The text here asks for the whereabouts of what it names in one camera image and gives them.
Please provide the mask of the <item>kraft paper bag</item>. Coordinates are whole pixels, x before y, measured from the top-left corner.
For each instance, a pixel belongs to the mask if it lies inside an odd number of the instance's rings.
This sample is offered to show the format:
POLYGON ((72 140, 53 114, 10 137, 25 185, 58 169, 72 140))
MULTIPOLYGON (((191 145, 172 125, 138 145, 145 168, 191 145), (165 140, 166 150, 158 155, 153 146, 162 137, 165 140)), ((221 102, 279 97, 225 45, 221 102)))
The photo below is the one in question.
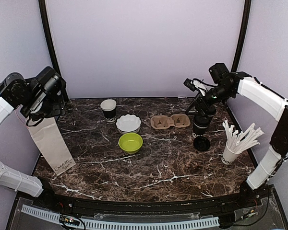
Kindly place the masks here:
POLYGON ((33 122, 29 122, 29 133, 56 175, 61 175, 76 165, 59 131, 55 118, 43 119, 37 126, 33 125, 33 122))

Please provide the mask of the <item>cardboard cup carrier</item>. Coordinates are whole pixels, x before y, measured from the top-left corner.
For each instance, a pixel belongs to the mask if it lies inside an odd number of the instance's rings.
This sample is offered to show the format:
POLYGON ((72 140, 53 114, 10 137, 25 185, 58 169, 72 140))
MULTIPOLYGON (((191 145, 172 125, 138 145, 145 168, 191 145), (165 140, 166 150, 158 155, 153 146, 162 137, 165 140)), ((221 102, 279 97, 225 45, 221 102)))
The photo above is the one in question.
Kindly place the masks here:
POLYGON ((189 117, 185 114, 155 115, 151 117, 150 123, 151 127, 156 130, 164 130, 170 127, 186 128, 191 125, 189 117))

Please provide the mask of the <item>stack of black lids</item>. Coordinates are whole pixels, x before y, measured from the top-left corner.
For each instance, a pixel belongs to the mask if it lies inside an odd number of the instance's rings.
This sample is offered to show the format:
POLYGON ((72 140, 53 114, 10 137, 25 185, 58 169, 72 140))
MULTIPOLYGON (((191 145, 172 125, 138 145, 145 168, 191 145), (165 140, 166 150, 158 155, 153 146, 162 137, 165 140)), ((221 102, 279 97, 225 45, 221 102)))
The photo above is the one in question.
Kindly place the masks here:
POLYGON ((193 141, 193 146, 198 151, 207 151, 210 149, 210 141, 206 137, 197 136, 193 141))

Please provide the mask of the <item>stack of paper cups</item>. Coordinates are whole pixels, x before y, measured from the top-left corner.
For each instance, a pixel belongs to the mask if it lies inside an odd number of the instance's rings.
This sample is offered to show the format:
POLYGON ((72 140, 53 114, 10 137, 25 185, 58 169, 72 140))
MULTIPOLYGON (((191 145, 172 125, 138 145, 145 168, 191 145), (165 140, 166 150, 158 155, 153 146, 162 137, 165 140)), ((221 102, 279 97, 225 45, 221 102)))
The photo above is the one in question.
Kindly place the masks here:
POLYGON ((104 100, 100 107, 103 111, 103 114, 106 118, 106 121, 109 123, 113 123, 116 121, 116 101, 113 99, 104 100))

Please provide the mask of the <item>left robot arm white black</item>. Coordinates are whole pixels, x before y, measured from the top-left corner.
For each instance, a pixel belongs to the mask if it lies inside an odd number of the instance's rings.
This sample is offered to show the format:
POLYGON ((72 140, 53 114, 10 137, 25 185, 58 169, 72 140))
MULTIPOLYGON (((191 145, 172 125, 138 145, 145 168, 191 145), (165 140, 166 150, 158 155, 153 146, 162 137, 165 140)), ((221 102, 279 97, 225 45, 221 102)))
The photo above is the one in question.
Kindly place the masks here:
MULTIPOLYGON (((29 79, 14 72, 0 83, 0 125, 14 111, 19 111, 34 143, 57 175, 75 165, 55 120, 65 114, 68 100, 66 81, 51 67, 45 67, 29 79)), ((48 209, 58 205, 58 198, 51 193, 47 181, 10 168, 1 161, 0 185, 39 197, 48 209)))

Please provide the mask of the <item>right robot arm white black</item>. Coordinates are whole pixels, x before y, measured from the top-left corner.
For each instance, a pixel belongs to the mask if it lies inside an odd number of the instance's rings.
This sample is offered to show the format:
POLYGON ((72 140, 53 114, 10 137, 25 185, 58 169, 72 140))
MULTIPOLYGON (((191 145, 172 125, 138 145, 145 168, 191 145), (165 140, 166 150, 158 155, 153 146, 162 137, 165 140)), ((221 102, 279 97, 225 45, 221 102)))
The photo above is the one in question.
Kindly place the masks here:
POLYGON ((209 69, 213 84, 200 79, 186 79, 184 85, 197 95, 185 111, 193 113, 193 134, 203 135, 216 114, 215 104, 226 103, 229 98, 240 95, 262 108, 277 122, 266 154, 254 171, 241 184, 244 189, 236 196, 235 203, 245 208, 254 200, 251 190, 256 190, 273 177, 281 164, 288 159, 288 99, 264 86, 245 72, 230 72, 224 63, 216 63, 209 69))

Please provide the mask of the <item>bundle of wrapped straws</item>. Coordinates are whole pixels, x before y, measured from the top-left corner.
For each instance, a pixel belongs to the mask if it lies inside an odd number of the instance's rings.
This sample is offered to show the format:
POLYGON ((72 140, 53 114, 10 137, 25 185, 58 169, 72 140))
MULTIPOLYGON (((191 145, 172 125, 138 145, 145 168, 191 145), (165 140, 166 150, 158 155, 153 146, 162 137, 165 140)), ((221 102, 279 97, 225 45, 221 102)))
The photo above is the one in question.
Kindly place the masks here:
POLYGON ((222 123, 222 126, 227 137, 226 147, 233 153, 242 153, 260 144, 258 138, 264 134, 260 127, 254 129, 255 123, 252 123, 244 132, 239 132, 234 125, 229 125, 227 120, 222 123))

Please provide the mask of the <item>white cup holding straws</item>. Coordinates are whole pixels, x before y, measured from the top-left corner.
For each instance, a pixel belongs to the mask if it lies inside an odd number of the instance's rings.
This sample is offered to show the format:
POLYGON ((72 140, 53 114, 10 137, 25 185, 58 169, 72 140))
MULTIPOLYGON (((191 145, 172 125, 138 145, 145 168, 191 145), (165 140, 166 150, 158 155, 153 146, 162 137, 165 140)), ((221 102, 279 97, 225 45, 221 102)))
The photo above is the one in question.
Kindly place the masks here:
POLYGON ((225 164, 225 165, 230 165, 232 164, 235 159, 241 154, 241 152, 234 152, 229 148, 229 144, 226 143, 226 146, 224 148, 223 151, 223 155, 221 157, 221 161, 225 164))

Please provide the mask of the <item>white scalloped bowl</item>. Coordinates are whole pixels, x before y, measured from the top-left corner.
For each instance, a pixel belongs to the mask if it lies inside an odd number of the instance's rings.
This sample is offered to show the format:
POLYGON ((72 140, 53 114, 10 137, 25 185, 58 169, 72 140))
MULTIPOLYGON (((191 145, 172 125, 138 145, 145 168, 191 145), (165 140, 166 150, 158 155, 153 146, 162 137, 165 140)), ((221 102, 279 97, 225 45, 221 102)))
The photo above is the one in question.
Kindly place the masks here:
POLYGON ((142 121, 136 115, 122 115, 116 121, 117 130, 121 134, 138 133, 141 128, 142 121))

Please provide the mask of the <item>green bowl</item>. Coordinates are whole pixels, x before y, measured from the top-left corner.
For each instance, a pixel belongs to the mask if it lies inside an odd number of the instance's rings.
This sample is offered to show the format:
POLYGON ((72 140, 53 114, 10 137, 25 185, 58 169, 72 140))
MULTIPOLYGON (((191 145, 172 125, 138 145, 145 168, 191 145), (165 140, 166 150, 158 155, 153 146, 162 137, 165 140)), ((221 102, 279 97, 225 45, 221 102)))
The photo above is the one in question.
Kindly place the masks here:
POLYGON ((142 145, 143 139, 137 133, 127 133, 119 139, 119 147, 128 154, 137 153, 142 145))

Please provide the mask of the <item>left black frame post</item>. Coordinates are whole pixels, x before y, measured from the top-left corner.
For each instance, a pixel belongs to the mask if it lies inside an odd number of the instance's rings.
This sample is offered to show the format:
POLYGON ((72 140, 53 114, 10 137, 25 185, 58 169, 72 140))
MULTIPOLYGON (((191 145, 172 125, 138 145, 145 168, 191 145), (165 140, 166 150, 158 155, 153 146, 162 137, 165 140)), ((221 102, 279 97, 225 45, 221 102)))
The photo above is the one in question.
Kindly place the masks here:
POLYGON ((46 1, 45 0, 38 0, 38 4, 39 4, 40 17, 41 17, 41 21, 42 21, 42 25, 43 25, 43 30, 44 30, 44 35, 45 35, 45 39, 46 39, 46 44, 48 47, 48 53, 50 56, 50 60, 51 60, 51 63, 52 63, 54 70, 61 76, 59 63, 57 60, 55 47, 53 44, 52 35, 51 35, 51 31, 50 31, 50 25, 49 25, 49 21, 48 21, 46 1))

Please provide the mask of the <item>black frame post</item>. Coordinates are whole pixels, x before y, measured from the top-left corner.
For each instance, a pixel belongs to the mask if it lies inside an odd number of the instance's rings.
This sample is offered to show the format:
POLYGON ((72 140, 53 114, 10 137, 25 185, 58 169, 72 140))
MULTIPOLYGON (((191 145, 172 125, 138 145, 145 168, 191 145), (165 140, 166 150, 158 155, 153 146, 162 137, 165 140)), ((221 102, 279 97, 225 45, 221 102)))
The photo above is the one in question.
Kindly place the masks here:
POLYGON ((41 21, 42 21, 42 25, 43 25, 43 30, 44 30, 44 35, 45 35, 45 39, 46 39, 46 44, 48 47, 48 53, 50 56, 50 60, 51 60, 51 63, 52 63, 54 70, 61 76, 59 63, 57 60, 55 47, 53 44, 52 35, 51 35, 51 31, 50 31, 50 25, 49 25, 49 21, 48 21, 46 1, 45 0, 38 0, 38 4, 39 4, 40 17, 41 17, 41 21))
POLYGON ((241 25, 240 25, 240 32, 239 32, 239 37, 237 41, 237 46, 236 46, 236 51, 231 67, 231 72, 236 72, 238 70, 238 66, 240 63, 240 58, 242 55, 242 50, 244 46, 244 41, 247 33, 247 27, 248 27, 248 22, 249 22, 249 16, 251 12, 251 0, 245 0, 244 1, 244 7, 243 7, 243 14, 242 14, 242 19, 241 19, 241 25))

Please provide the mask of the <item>right black frame post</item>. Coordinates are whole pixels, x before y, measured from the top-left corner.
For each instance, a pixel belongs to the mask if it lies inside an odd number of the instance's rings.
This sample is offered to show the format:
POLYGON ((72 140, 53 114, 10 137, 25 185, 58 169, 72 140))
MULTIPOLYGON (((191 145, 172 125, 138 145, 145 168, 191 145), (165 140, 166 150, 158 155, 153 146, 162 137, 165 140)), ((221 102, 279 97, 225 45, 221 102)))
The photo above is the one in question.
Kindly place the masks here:
POLYGON ((243 7, 243 14, 242 14, 242 19, 241 19, 241 25, 240 25, 240 32, 239 32, 239 37, 237 41, 237 46, 236 46, 236 51, 231 67, 231 72, 236 72, 238 70, 238 66, 240 63, 240 58, 242 55, 242 50, 244 46, 244 41, 247 33, 247 27, 248 27, 248 22, 249 22, 249 16, 251 12, 251 0, 245 0, 244 1, 244 7, 243 7))

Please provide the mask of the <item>black front rail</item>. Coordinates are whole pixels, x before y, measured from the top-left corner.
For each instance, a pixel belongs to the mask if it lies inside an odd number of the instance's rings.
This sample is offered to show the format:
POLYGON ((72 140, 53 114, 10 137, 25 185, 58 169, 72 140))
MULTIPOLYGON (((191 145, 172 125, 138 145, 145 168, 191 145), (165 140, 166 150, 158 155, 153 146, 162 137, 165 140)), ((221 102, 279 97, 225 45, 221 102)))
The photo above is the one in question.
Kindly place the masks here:
POLYGON ((77 216, 95 214, 113 215, 176 215, 199 213, 200 215, 227 215, 245 207, 259 207, 264 195, 240 196, 231 194, 214 198, 185 200, 176 202, 117 202, 100 201, 69 196, 54 195, 45 200, 35 198, 35 205, 77 216))

